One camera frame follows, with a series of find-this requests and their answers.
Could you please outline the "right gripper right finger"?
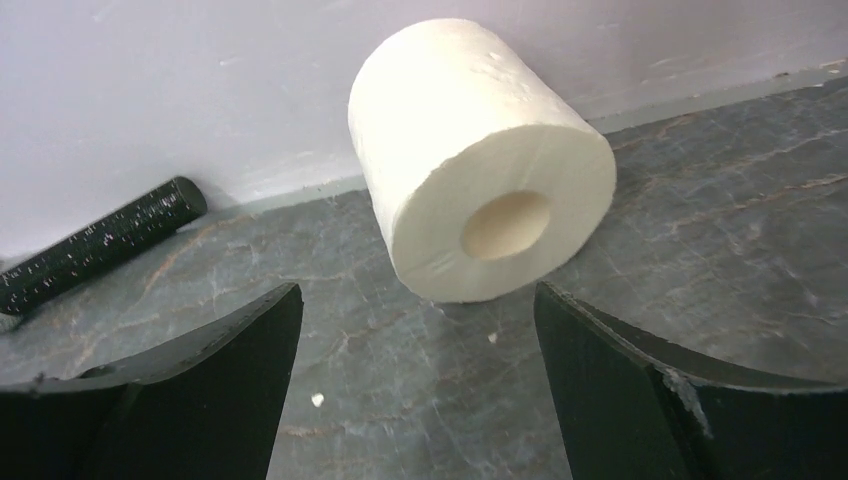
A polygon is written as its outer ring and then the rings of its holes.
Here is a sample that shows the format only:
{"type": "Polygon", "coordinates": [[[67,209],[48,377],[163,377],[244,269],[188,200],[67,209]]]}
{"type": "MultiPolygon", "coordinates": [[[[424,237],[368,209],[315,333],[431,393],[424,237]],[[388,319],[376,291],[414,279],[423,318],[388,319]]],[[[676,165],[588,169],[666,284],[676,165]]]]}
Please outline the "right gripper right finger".
{"type": "Polygon", "coordinates": [[[541,282],[533,315],[576,479],[843,479],[847,389],[722,361],[541,282]]]}

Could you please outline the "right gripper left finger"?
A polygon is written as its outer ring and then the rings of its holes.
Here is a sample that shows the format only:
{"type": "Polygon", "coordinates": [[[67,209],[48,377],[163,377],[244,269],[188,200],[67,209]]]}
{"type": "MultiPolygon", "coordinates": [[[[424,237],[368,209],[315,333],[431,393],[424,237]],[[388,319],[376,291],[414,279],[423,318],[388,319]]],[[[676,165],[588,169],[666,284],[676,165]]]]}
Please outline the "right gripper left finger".
{"type": "Polygon", "coordinates": [[[1,389],[5,479],[263,479],[303,319],[287,283],[154,348],[1,389]]]}

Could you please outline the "white roll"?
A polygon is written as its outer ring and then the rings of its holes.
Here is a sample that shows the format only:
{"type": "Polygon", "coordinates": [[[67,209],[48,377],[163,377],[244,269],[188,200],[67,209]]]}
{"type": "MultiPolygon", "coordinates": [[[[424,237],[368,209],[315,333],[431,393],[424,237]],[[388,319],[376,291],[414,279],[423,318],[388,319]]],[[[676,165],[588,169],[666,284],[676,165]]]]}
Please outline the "white roll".
{"type": "Polygon", "coordinates": [[[470,20],[384,40],[353,82],[348,126],[396,275],[434,302],[539,280],[612,204],[606,138],[470,20]]]}

